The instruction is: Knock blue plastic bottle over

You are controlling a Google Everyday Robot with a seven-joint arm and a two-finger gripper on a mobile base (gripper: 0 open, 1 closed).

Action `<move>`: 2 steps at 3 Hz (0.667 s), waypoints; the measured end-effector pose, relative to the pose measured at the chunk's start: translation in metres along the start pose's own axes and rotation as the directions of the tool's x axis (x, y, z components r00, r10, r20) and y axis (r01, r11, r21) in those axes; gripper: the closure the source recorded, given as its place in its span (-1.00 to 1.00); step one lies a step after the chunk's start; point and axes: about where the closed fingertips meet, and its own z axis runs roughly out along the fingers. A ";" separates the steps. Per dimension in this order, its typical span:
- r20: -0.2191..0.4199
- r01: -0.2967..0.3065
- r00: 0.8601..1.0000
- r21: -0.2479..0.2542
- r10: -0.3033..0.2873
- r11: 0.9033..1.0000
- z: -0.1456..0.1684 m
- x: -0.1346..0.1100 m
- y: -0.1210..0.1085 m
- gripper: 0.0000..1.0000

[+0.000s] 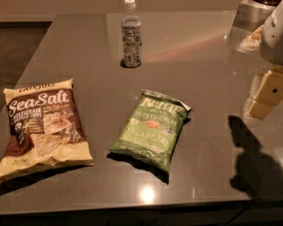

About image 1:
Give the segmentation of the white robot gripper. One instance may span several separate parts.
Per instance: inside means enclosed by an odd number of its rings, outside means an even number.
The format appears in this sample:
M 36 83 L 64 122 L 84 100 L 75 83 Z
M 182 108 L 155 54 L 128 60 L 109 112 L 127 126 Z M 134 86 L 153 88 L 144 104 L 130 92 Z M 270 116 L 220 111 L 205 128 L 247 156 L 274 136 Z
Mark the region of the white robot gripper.
M 239 46 L 243 52 L 256 52 L 273 64 L 283 65 L 283 0 L 267 18 Z M 275 66 L 266 73 L 254 76 L 249 98 L 246 101 L 246 115 L 264 120 L 283 100 L 283 66 Z

